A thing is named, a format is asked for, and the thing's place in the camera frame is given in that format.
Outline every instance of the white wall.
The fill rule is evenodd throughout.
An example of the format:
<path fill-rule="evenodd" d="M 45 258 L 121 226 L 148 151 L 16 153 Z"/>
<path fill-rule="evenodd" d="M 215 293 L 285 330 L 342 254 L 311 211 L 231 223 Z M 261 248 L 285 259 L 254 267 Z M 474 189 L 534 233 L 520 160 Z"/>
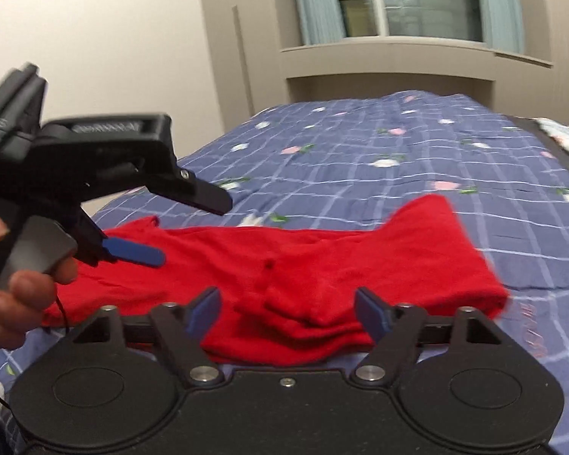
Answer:
<path fill-rule="evenodd" d="M 44 120 L 165 112 L 178 156 L 223 133 L 200 0 L 0 0 L 0 79 L 27 61 Z"/>

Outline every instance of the screw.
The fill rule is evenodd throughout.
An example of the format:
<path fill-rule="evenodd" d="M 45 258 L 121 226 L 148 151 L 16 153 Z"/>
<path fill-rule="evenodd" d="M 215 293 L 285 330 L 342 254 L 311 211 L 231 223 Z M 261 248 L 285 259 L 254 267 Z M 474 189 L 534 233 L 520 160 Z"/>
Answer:
<path fill-rule="evenodd" d="M 190 371 L 190 378 L 199 383 L 208 383 L 219 378 L 219 370 L 213 366 L 196 366 Z"/>
<path fill-rule="evenodd" d="M 378 381 L 386 376 L 386 372 L 380 366 L 365 364 L 356 370 L 356 376 L 364 381 Z"/>
<path fill-rule="evenodd" d="M 280 386 L 285 388 L 291 388 L 292 386 L 295 386 L 296 383 L 297 382 L 293 378 L 281 378 L 280 380 Z"/>

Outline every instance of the curtain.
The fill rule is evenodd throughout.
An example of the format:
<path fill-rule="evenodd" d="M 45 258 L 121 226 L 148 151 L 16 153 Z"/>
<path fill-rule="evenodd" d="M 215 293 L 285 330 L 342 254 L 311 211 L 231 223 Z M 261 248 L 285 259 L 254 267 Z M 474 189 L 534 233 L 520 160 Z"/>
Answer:
<path fill-rule="evenodd" d="M 326 44 L 346 37 L 337 0 L 297 0 L 303 43 Z"/>
<path fill-rule="evenodd" d="M 484 41 L 490 48 L 525 52 L 520 0 L 481 0 Z"/>

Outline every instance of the red sweater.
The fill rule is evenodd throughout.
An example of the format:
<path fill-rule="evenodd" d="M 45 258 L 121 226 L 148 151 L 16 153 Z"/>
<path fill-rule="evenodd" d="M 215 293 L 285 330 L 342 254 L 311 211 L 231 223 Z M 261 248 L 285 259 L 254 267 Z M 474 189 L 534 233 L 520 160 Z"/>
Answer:
<path fill-rule="evenodd" d="M 388 303 L 413 303 L 437 315 L 475 306 L 494 317 L 507 300 L 440 195 L 408 203 L 374 231 L 164 230 L 153 217 L 107 233 L 160 248 L 166 263 L 158 269 L 80 264 L 77 281 L 59 287 L 70 320 L 78 323 L 105 304 L 123 315 L 145 314 L 216 286 L 222 312 L 203 348 L 217 361 L 290 366 L 370 347 L 353 312 L 361 286 Z M 56 306 L 45 321 L 62 324 Z"/>

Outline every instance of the blue bedspread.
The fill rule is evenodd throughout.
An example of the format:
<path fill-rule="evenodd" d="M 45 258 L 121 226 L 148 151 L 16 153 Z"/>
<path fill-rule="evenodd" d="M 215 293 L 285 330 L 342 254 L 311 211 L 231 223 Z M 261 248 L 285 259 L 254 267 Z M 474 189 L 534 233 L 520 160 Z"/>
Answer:
<path fill-rule="evenodd" d="M 228 189 L 231 213 L 219 218 L 142 189 L 95 220 L 110 228 L 157 214 L 166 228 L 369 230 L 413 198 L 447 196 L 511 290 L 499 324 L 563 386 L 553 444 L 569 454 L 569 172 L 530 133 L 465 96 L 412 91 L 272 108 L 181 165 Z M 6 390 L 55 340 L 34 332 L 24 348 L 0 351 Z"/>

